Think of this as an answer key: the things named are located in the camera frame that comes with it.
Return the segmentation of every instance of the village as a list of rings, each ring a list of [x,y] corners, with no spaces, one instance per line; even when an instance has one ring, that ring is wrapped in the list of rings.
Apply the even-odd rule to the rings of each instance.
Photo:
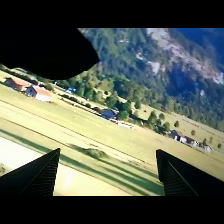
[[[28,97],[33,97],[36,100],[40,100],[42,102],[51,102],[52,100],[52,93],[50,91],[48,91],[47,89],[39,85],[33,85],[30,82],[27,82],[21,78],[12,77],[12,76],[8,77],[6,78],[4,84],[8,87],[13,88],[16,91],[19,91],[25,94]],[[106,109],[102,109],[98,111],[98,115],[100,115],[102,118],[107,119],[122,128],[133,129],[134,125],[118,120],[118,113],[119,111],[110,109],[110,108],[106,108]],[[177,130],[171,130],[163,134],[169,138],[172,138],[182,144],[188,145],[199,151],[204,151],[209,153],[213,150],[212,147],[209,146],[206,142],[203,142],[203,143],[197,142],[193,138],[185,136],[180,131],[177,131]]]

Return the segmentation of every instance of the red roof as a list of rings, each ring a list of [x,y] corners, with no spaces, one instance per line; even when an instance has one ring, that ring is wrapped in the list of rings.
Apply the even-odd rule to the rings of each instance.
[[[32,86],[32,87],[35,89],[35,91],[38,94],[41,94],[41,95],[44,95],[44,96],[51,96],[50,92],[43,87],[39,87],[39,86]]]
[[[20,79],[20,78],[17,78],[17,77],[13,77],[11,78],[17,85],[20,85],[20,86],[30,86],[31,83],[23,80],[23,79]]]

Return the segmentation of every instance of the mountain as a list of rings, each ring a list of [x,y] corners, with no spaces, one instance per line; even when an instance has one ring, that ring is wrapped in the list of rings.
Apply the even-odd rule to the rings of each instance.
[[[86,28],[80,31],[97,50],[104,77],[118,75],[144,86],[154,95],[162,96],[157,100],[159,104],[171,97],[175,105],[180,103],[185,107],[184,110],[174,107],[174,111],[222,129],[224,29]]]

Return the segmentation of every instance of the black pointed object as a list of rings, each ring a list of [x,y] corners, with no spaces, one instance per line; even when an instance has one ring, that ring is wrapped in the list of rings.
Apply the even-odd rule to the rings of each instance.
[[[53,196],[60,149],[5,174],[0,196]]]
[[[92,44],[71,25],[1,25],[0,63],[64,80],[99,62]]]
[[[159,180],[166,196],[223,196],[224,182],[164,152],[156,151]]]

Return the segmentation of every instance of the green field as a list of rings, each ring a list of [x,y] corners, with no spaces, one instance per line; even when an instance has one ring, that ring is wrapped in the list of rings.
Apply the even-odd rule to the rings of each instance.
[[[43,152],[60,147],[64,163],[133,195],[163,195],[163,189],[157,178],[155,157],[157,149],[163,149],[224,180],[224,157],[221,155],[198,152],[173,139],[138,126],[134,130],[121,128],[99,116],[70,106],[56,97],[52,104],[42,103],[0,85],[0,107],[2,137]],[[176,121],[178,118],[181,131],[185,130],[187,133],[194,129],[196,137],[200,139],[207,137],[204,136],[207,131],[202,129],[200,132],[194,125],[184,123],[183,119],[187,118],[180,120],[180,115],[165,114],[165,116],[167,120],[170,119],[168,120],[170,123],[174,123],[171,120]],[[213,141],[222,141],[222,133],[214,129],[212,131],[215,133]],[[145,166],[139,167],[112,158],[98,161],[78,152],[74,146],[115,149],[145,161]]]

